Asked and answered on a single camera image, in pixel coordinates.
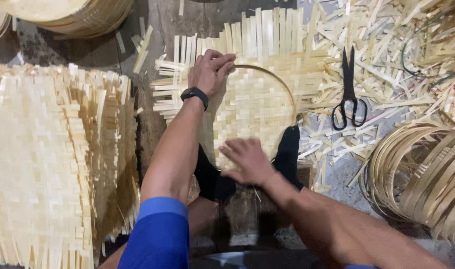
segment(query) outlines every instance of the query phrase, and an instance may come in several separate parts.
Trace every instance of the black scissors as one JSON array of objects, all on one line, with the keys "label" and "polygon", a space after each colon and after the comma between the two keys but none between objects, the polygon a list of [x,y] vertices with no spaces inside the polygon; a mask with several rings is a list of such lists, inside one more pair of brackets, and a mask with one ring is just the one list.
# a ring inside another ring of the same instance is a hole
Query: black scissors
[{"label": "black scissors", "polygon": [[[346,101],[352,101],[354,103],[354,110],[352,111],[352,125],[355,127],[361,127],[364,125],[365,120],[367,119],[367,104],[362,100],[362,99],[357,99],[355,97],[355,92],[354,92],[354,46],[352,46],[352,49],[350,50],[350,66],[347,63],[347,52],[346,49],[344,48],[344,55],[342,59],[342,69],[344,70],[344,96],[342,97],[342,101],[340,104],[338,104],[336,107],[334,107],[334,110],[332,110],[332,126],[336,131],[344,130],[345,127],[347,126],[347,116],[346,116],[346,108],[345,108],[345,103]],[[364,119],[360,124],[356,123],[355,120],[355,115],[357,113],[357,104],[358,102],[361,102],[364,104],[365,110],[364,110]],[[334,114],[336,112],[336,109],[340,107],[340,113],[342,114],[342,120],[344,122],[344,126],[342,127],[337,127],[336,123],[334,122]]]}]

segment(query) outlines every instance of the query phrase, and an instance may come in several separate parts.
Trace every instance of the hand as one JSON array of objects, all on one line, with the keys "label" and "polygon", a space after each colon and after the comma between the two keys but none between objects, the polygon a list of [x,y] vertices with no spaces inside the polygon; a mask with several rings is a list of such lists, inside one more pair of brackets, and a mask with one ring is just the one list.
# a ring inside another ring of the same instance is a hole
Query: hand
[{"label": "hand", "polygon": [[216,96],[224,79],[234,71],[235,54],[226,54],[208,49],[204,56],[199,55],[196,65],[189,70],[189,88],[196,86],[209,99]]},{"label": "hand", "polygon": [[236,163],[241,171],[222,172],[221,176],[231,177],[242,184],[252,183],[262,186],[276,174],[271,162],[262,151],[258,139],[226,140],[226,145],[228,147],[220,146],[219,150]]}]

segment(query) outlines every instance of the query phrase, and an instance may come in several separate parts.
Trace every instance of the scissor handle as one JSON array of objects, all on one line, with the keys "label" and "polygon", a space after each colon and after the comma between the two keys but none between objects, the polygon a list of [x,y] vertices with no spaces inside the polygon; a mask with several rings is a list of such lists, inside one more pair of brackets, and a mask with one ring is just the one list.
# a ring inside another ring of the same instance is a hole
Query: scissor handle
[{"label": "scissor handle", "polygon": [[[336,131],[342,131],[347,127],[347,116],[346,116],[346,109],[345,109],[346,101],[352,101],[354,103],[354,109],[352,111],[352,125],[354,125],[354,127],[361,127],[362,125],[364,125],[365,121],[367,120],[367,104],[365,103],[365,101],[363,101],[362,99],[357,99],[357,98],[343,99],[340,102],[340,104],[338,104],[336,107],[334,107],[334,110],[332,110],[332,114],[331,114],[332,127]],[[362,122],[360,124],[357,124],[355,121],[355,118],[356,118],[356,114],[357,114],[357,106],[358,106],[359,101],[364,105],[364,118],[362,119]],[[334,119],[336,109],[339,107],[340,107],[340,114],[342,115],[342,121],[344,122],[344,125],[342,125],[341,127],[338,127],[336,125],[336,122]]]},{"label": "scissor handle", "polygon": [[[364,125],[365,121],[367,120],[367,104],[365,103],[365,101],[363,101],[362,99],[352,99],[352,101],[354,102],[354,110],[352,111],[352,125],[354,125],[355,127],[361,127],[362,125]],[[360,124],[357,124],[355,122],[355,116],[357,114],[357,102],[360,101],[361,103],[364,104],[364,118],[362,119],[362,122]]]},{"label": "scissor handle", "polygon": [[[341,131],[344,130],[347,127],[347,116],[346,116],[346,109],[345,109],[345,100],[342,100],[340,104],[338,104],[336,107],[334,107],[334,110],[332,110],[332,114],[330,118],[332,119],[332,127],[336,131]],[[344,125],[342,127],[337,127],[336,121],[334,119],[336,109],[340,107],[340,114],[342,115],[342,122],[344,122]]]}]

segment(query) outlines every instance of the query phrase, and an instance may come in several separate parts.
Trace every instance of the black wristwatch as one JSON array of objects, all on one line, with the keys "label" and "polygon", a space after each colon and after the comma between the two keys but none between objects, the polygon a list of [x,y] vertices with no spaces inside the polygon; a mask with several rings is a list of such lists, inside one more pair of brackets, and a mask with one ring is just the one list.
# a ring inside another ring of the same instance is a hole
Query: black wristwatch
[{"label": "black wristwatch", "polygon": [[204,104],[204,111],[206,111],[209,99],[207,98],[207,95],[204,92],[202,92],[202,90],[200,90],[198,87],[192,87],[183,91],[181,94],[181,100],[184,101],[185,99],[191,98],[193,96],[199,97],[199,99]]}]

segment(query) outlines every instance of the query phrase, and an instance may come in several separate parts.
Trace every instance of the black sock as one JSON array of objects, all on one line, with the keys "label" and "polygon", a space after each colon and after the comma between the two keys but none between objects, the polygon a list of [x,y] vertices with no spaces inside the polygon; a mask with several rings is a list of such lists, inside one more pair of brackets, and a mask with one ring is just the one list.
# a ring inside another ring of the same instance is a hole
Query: black sock
[{"label": "black sock", "polygon": [[209,162],[201,145],[194,175],[199,183],[200,197],[225,203],[236,192],[236,183],[228,177],[221,177],[221,173]]},{"label": "black sock", "polygon": [[274,167],[299,191],[304,185],[297,180],[297,153],[300,133],[298,126],[287,127],[277,150]]}]

